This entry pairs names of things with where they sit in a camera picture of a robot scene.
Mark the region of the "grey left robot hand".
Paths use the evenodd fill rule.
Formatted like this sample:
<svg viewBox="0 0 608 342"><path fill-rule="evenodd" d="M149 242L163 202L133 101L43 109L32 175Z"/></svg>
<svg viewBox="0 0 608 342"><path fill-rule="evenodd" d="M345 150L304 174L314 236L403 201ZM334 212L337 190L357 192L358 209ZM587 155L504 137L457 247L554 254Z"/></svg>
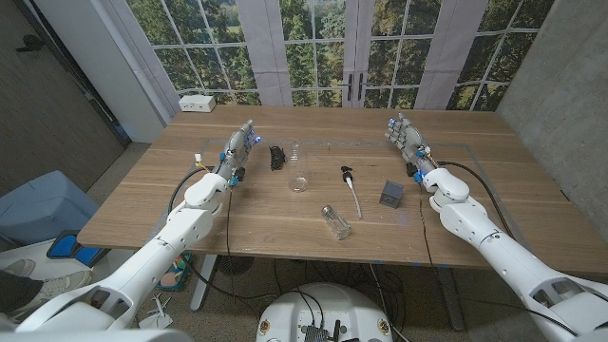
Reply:
<svg viewBox="0 0 608 342"><path fill-rule="evenodd" d="M261 138L255 135L254 121L248 120L224 145L214 173L228 181L232 179L244 167L252 148L260 141Z"/></svg>

